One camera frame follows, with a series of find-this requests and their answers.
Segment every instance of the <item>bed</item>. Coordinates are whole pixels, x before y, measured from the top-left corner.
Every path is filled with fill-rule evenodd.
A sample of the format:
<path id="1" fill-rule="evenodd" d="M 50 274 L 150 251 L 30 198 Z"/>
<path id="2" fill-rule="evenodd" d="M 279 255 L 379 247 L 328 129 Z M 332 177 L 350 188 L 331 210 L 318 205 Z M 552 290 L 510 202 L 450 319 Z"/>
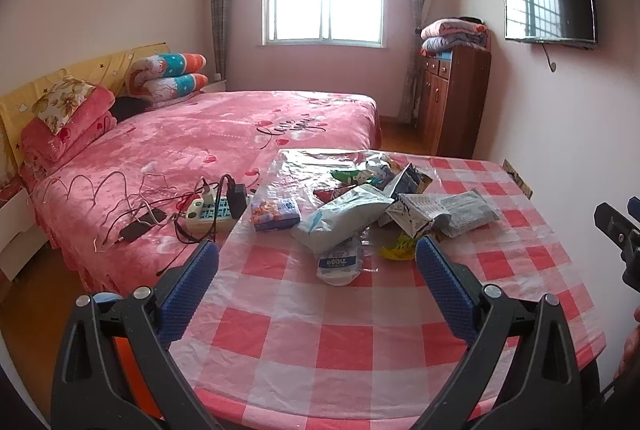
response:
<path id="1" fill-rule="evenodd" d="M 167 52 L 166 46 L 96 58 L 5 96 L 0 100 L 2 134 L 15 165 L 22 163 L 20 131 L 33 117 L 31 105 L 48 85 L 73 74 L 116 94 L 129 65 L 158 52 Z M 179 266 L 191 251 L 177 240 L 172 224 L 154 227 L 132 243 L 113 244 L 129 216 L 116 222 L 107 243 L 101 244 L 112 222 L 128 210 L 122 201 L 125 184 L 127 194 L 142 191 L 148 200 L 156 200 L 188 193 L 201 177 L 216 182 L 228 173 L 255 190 L 281 148 L 360 150 L 377 148 L 380 140 L 376 103 L 366 96 L 296 91 L 198 94 L 119 123 L 55 174 L 32 184 L 30 193 L 38 223 L 52 245 L 62 250 L 69 269 L 80 274 L 87 291 L 127 295 L 137 286 L 154 285 L 161 269 Z M 114 174 L 100 187 L 94 204 L 94 190 L 115 171 L 122 174 Z M 171 215 L 178 202 L 161 208 Z"/>

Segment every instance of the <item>metal screw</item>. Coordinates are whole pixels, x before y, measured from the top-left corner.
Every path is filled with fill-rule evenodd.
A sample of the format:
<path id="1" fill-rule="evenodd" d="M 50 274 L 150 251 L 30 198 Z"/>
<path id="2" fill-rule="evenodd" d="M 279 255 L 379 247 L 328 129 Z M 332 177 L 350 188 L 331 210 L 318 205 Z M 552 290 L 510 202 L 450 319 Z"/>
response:
<path id="1" fill-rule="evenodd" d="M 151 295 L 151 289 L 149 289 L 146 285 L 139 287 L 133 292 L 133 298 L 137 298 L 138 300 L 144 300 Z"/>
<path id="2" fill-rule="evenodd" d="M 554 306 L 560 305 L 560 299 L 554 294 L 551 294 L 551 293 L 546 294 L 545 300 L 547 303 L 551 305 L 554 305 Z"/>
<path id="3" fill-rule="evenodd" d="M 500 298 L 502 295 L 502 289 L 500 289 L 497 285 L 488 285 L 484 288 L 484 294 L 489 298 Z"/>
<path id="4" fill-rule="evenodd" d="M 88 295 L 80 295 L 77 299 L 76 299 L 76 305 L 78 307 L 84 307 L 85 305 L 89 305 L 89 302 L 91 301 L 91 299 L 89 298 Z"/>

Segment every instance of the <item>blue label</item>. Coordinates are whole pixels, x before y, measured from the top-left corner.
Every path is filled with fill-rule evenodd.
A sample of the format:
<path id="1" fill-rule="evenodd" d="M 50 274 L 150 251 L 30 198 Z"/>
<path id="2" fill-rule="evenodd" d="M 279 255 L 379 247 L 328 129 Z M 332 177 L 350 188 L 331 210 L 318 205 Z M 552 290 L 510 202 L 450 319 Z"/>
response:
<path id="1" fill-rule="evenodd" d="M 355 266 L 356 256 L 332 256 L 329 258 L 321 258 L 318 262 L 318 267 L 324 269 L 332 269 L 334 267 L 349 267 Z"/>

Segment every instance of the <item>checkered tablecloth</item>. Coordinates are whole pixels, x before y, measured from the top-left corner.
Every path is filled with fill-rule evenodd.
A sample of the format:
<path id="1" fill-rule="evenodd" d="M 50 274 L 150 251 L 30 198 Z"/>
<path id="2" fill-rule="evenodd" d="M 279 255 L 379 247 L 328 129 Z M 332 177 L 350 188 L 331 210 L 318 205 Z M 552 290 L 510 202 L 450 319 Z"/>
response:
<path id="1" fill-rule="evenodd" d="M 331 168 L 365 152 L 282 151 L 259 196 L 293 196 L 303 214 Z M 441 243 L 483 283 L 512 298 L 558 295 L 580 368 L 605 346 L 590 296 L 551 228 L 496 164 L 390 154 L 434 178 L 427 192 L 476 188 L 500 220 Z M 316 278 L 316 261 L 288 231 L 255 233 L 248 215 L 220 253 L 220 270 L 171 354 L 215 415 L 255 429 L 407 429 L 436 396 L 465 350 L 414 262 L 378 248 L 398 232 L 364 233 L 364 270 L 350 285 Z M 509 341 L 475 414 L 491 409 L 511 363 Z"/>

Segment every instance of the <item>textured blue pad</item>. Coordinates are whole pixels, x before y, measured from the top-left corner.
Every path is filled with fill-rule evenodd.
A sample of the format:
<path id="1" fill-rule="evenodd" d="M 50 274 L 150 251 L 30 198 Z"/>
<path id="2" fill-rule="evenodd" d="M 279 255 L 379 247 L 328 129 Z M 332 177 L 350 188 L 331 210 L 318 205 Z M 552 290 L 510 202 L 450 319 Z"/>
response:
<path id="1" fill-rule="evenodd" d="M 475 305 L 430 238 L 418 241 L 415 263 L 453 335 L 471 347 L 478 337 Z"/>
<path id="2" fill-rule="evenodd" d="M 177 284 L 162 303 L 158 341 L 168 346 L 182 338 L 193 313 L 218 272 L 218 248 L 208 242 L 185 269 Z"/>

